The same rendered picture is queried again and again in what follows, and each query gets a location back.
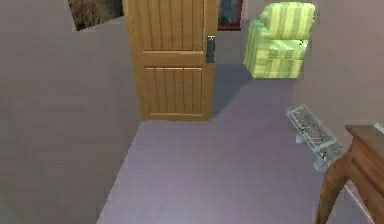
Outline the brown wooden room door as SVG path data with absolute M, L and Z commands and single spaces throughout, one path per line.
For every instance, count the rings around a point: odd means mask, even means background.
M 220 0 L 122 0 L 143 120 L 212 118 L 215 58 L 207 36 L 218 27 Z

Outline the brown wooden table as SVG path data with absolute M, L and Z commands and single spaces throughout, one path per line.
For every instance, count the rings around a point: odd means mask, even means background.
M 373 125 L 346 125 L 352 142 L 325 172 L 314 224 L 327 224 L 341 189 L 357 188 L 374 224 L 384 224 L 384 133 Z

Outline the dark red framed window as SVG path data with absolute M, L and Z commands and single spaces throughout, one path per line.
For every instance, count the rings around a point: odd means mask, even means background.
M 218 10 L 219 31 L 240 31 L 243 0 L 220 0 Z

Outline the brown framed wall picture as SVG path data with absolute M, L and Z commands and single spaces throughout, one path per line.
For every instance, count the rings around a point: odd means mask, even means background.
M 122 0 L 67 0 L 77 31 L 82 31 L 124 15 Z

